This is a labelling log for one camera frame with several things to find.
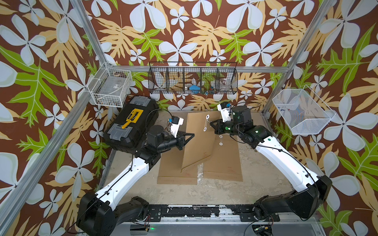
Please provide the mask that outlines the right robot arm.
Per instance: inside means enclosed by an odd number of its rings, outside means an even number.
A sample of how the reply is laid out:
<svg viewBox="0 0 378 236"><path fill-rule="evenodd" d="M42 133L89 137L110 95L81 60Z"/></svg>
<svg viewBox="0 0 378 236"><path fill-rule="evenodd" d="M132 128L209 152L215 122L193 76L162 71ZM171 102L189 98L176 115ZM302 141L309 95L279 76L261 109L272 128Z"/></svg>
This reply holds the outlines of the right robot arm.
<svg viewBox="0 0 378 236"><path fill-rule="evenodd" d="M294 213L303 221L313 216L327 199L332 180L319 175L293 157L266 127L255 125L247 106L217 105L221 118L210 123L215 134L238 136L243 143L265 156L290 182L291 192L263 196L253 205L253 216L264 220L276 213Z"/></svg>

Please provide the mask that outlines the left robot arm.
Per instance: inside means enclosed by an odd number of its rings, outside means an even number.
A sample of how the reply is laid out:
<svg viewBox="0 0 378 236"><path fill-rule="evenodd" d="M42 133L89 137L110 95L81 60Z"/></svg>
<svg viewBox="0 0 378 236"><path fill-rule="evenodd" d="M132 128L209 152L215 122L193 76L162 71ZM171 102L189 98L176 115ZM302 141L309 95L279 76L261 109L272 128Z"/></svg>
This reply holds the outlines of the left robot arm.
<svg viewBox="0 0 378 236"><path fill-rule="evenodd" d="M157 164L162 153L173 148L182 150L194 137L193 133L177 131L173 135L161 125L152 126L128 167L96 193L90 192L82 197L76 226L89 236L109 236L123 222L146 221L149 215L146 200L133 197L121 204L121 199Z"/></svg>

